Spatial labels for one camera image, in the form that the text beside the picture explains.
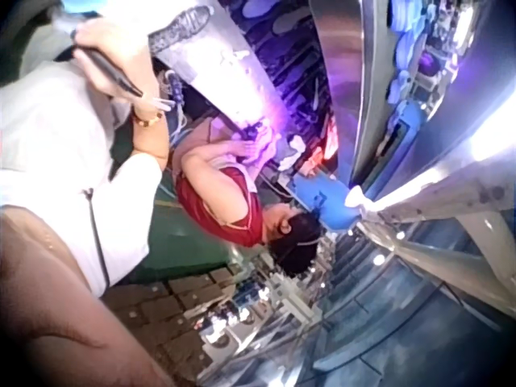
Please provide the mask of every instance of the finger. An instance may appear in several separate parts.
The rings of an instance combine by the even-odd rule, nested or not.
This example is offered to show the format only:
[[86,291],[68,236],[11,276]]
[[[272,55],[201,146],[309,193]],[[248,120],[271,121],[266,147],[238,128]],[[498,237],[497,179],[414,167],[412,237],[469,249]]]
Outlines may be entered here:
[[95,65],[95,63],[82,51],[77,49],[73,51],[73,57],[85,72],[86,77],[94,86],[105,94],[115,95],[116,88],[113,83],[104,75],[104,73]]
[[123,66],[123,58],[127,56],[123,53],[122,44],[127,44],[128,41],[130,40],[124,38],[117,27],[101,23],[94,26],[84,25],[83,28],[77,30],[75,35],[77,45],[96,48],[109,57],[118,67]]

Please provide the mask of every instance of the bracelet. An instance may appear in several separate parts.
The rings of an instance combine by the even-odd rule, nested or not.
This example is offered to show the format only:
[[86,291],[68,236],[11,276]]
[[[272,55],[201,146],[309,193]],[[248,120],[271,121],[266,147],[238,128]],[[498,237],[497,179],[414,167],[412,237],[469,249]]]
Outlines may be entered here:
[[151,127],[155,123],[158,123],[163,118],[163,111],[158,110],[156,116],[149,120],[144,120],[138,117],[135,113],[135,109],[132,109],[132,118],[135,120],[135,123],[141,127]]

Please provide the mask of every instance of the woman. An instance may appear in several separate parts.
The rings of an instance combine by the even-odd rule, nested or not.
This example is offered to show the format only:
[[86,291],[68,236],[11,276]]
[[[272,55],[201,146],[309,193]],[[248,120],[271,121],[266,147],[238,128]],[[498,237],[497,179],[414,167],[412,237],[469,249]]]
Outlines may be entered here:
[[[178,201],[205,231],[241,246],[266,245],[285,272],[295,276],[315,258],[321,226],[315,214],[287,204],[262,207],[255,180],[274,157],[276,141],[259,148],[231,139],[221,119],[205,120],[173,153]],[[238,156],[252,160],[256,154],[251,164],[237,162]]]

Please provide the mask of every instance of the white fabric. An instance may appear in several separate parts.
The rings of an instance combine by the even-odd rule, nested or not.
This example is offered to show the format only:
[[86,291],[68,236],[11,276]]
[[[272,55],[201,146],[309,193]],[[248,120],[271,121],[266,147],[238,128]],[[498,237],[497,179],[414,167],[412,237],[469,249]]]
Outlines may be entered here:
[[21,206],[42,218],[67,244],[92,292],[105,287],[89,206],[114,284],[148,254],[161,171],[146,154],[132,156],[108,181],[114,116],[72,63],[46,63],[0,90],[0,206]]

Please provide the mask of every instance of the blue object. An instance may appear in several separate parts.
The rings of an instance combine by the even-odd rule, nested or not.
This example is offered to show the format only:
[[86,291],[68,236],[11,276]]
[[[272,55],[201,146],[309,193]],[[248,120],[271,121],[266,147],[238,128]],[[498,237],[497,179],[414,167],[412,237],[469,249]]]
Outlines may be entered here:
[[99,10],[107,0],[62,0],[64,10],[69,14],[82,14]]
[[422,0],[392,0],[392,12],[391,30],[407,32],[421,17]]
[[349,188],[320,170],[312,178],[296,173],[287,188],[308,210],[319,208],[321,223],[331,231],[347,230],[360,216],[344,206]]

